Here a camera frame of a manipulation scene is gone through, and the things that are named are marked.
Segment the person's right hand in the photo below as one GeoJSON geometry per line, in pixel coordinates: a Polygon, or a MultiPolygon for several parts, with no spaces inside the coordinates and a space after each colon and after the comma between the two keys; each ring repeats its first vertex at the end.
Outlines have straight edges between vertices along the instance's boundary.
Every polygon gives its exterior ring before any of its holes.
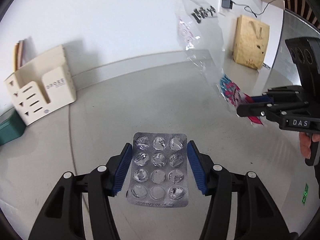
{"type": "Polygon", "coordinates": [[[314,134],[312,137],[309,137],[306,133],[300,132],[299,133],[299,145],[300,145],[300,151],[304,158],[310,159],[311,157],[311,143],[312,142],[319,142],[320,141],[320,135],[314,134]]]}

